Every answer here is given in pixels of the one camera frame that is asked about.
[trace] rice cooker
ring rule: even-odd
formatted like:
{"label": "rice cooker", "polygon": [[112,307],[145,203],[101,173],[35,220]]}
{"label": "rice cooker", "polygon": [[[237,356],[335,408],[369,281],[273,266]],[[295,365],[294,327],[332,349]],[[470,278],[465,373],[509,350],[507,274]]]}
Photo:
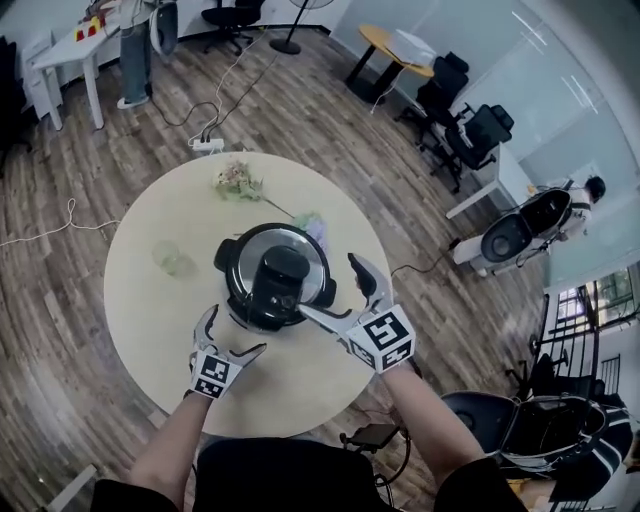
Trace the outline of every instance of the rice cooker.
{"label": "rice cooker", "polygon": [[298,304],[326,308],[335,299],[324,251],[289,224],[261,224],[237,240],[223,240],[214,264],[225,275],[231,317],[252,331],[299,324],[305,318]]}

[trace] cooker handle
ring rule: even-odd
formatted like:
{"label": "cooker handle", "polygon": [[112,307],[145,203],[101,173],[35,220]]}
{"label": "cooker handle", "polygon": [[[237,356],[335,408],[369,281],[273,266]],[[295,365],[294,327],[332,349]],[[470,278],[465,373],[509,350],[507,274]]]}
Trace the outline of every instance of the cooker handle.
{"label": "cooker handle", "polygon": [[231,257],[231,253],[233,252],[235,245],[235,240],[225,238],[220,244],[220,247],[218,247],[216,257],[213,259],[213,264],[221,272],[225,272],[227,270],[227,264],[229,263],[229,258]]}

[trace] power strip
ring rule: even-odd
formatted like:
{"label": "power strip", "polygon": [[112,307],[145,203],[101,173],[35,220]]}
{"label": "power strip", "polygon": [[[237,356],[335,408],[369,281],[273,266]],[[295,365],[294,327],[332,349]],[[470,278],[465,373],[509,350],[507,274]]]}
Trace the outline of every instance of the power strip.
{"label": "power strip", "polygon": [[208,142],[202,142],[200,139],[196,139],[193,141],[193,146],[191,147],[194,151],[220,153],[224,149],[224,139],[211,139]]}

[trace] wooden floor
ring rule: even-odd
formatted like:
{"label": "wooden floor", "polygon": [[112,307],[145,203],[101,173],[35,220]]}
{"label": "wooden floor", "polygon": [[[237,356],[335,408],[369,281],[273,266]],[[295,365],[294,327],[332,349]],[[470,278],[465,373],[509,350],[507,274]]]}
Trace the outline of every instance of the wooden floor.
{"label": "wooden floor", "polygon": [[[221,91],[226,111],[270,62],[271,31],[228,75]],[[374,115],[345,87],[355,60],[320,33],[300,31],[303,51],[281,55],[241,106],[217,131],[227,148],[277,154],[320,172],[356,201],[378,233],[392,268],[429,267],[457,237],[495,218],[480,202],[454,221],[444,212],[450,183],[429,175],[410,127],[393,122],[392,100]],[[213,100],[230,48],[201,52],[202,41],[180,44],[168,64],[154,61],[155,98],[173,120],[190,105]],[[195,158],[188,137],[212,116],[205,106],[182,127],[165,125],[152,104],[116,109],[120,70],[98,79],[105,127],[95,131],[84,85],[65,91],[64,127],[49,120],[29,134],[34,151],[15,150],[0,183],[0,241],[32,236],[67,219],[75,197],[76,221],[95,225],[121,218],[149,184]],[[115,228],[70,230],[0,249],[0,493],[17,510],[33,510],[55,496],[87,464],[123,477],[164,414],[136,386],[120,362],[105,323],[102,281]],[[481,279],[444,258],[427,275],[402,270],[398,300],[418,332],[416,360],[438,392],[478,389],[508,393],[503,370],[526,354],[542,306],[542,270]],[[379,382],[315,433],[336,444],[390,401]],[[394,441],[376,455],[390,475],[404,447]],[[434,486],[417,456],[394,483],[396,506],[429,510]],[[187,498],[192,502],[193,489]],[[79,500],[86,510],[89,494]]]}

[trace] round yellow table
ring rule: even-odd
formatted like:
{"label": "round yellow table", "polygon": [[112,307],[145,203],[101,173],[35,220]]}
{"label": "round yellow table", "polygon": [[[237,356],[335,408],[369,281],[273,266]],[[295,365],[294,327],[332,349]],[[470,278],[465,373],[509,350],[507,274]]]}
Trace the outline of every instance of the round yellow table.
{"label": "round yellow table", "polygon": [[[204,431],[234,437],[288,437],[312,429],[347,407],[372,370],[348,355],[335,336],[309,321],[277,333],[250,333],[226,314],[224,276],[213,266],[216,250],[266,222],[289,222],[261,201],[223,201],[212,183],[230,161],[247,162],[262,179],[265,196],[292,215],[318,212],[327,223],[331,276],[338,284],[331,308],[361,309],[348,252],[365,256],[388,276],[388,263],[371,225],[334,184],[311,169],[273,155],[224,153],[186,163],[153,183],[131,206],[113,239],[104,279],[104,302],[113,343],[142,390],[171,413],[189,385],[193,328],[214,304],[221,349],[267,350],[243,370],[209,411]],[[177,244],[181,269],[172,277],[152,258],[162,240]]]}

